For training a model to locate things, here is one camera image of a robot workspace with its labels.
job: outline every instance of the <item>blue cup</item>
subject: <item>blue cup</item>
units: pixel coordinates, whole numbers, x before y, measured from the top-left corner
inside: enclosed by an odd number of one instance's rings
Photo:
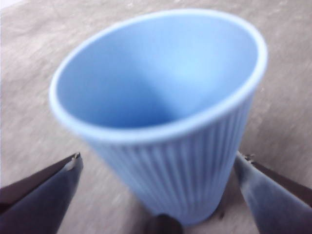
[[[153,13],[75,49],[50,103],[153,214],[190,225],[220,202],[266,63],[262,36],[236,16]]]

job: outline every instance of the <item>cup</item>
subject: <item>cup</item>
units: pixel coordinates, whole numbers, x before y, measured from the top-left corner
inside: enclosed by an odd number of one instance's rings
[[[153,214],[190,225],[220,202],[266,63],[243,19],[152,13],[76,48],[54,74],[50,104]]]

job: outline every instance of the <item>ribbed cup exterior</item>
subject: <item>ribbed cup exterior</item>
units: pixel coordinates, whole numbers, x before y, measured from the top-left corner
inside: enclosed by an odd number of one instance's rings
[[[195,224],[208,218],[221,200],[251,100],[202,129],[168,141],[89,143],[153,214]]]

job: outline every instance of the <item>cup rim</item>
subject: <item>cup rim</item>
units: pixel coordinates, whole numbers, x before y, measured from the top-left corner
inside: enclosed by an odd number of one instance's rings
[[[225,99],[218,102],[217,104],[212,105],[189,117],[160,125],[139,128],[118,129],[98,126],[76,118],[62,107],[57,96],[58,82],[65,67],[81,50],[83,50],[85,47],[87,47],[97,39],[125,26],[149,19],[179,15],[198,15],[227,20],[234,23],[238,27],[241,27],[255,41],[257,49],[257,59],[255,67],[251,72],[250,76],[246,79],[246,81],[232,94],[228,95]],[[63,60],[63,62],[60,64],[60,66],[53,75],[49,92],[50,106],[52,112],[61,123],[63,123],[73,132],[81,135],[84,139],[96,141],[100,140],[118,144],[154,143],[156,141],[177,138],[185,134],[192,133],[195,130],[201,129],[203,126],[206,126],[207,124],[215,121],[219,117],[224,116],[231,109],[239,105],[241,102],[247,99],[249,95],[253,93],[257,84],[260,82],[261,77],[266,70],[267,59],[267,46],[262,35],[253,25],[240,17],[225,12],[204,9],[176,9],[155,12],[114,24],[113,26],[110,26],[107,29],[104,29],[103,31],[90,37],[82,44],[80,44],[76,49],[74,49]]]

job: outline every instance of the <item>gray concrete floor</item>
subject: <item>gray concrete floor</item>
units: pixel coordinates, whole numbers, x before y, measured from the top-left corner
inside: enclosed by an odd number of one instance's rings
[[[134,234],[148,214],[88,146],[55,121],[48,105],[53,72],[74,47],[117,21],[185,7],[237,14],[262,32],[269,67],[241,151],[312,187],[312,1],[25,0],[1,11],[1,186],[81,151],[84,171],[60,234]],[[257,233],[233,174],[215,215],[187,229],[206,233]]]

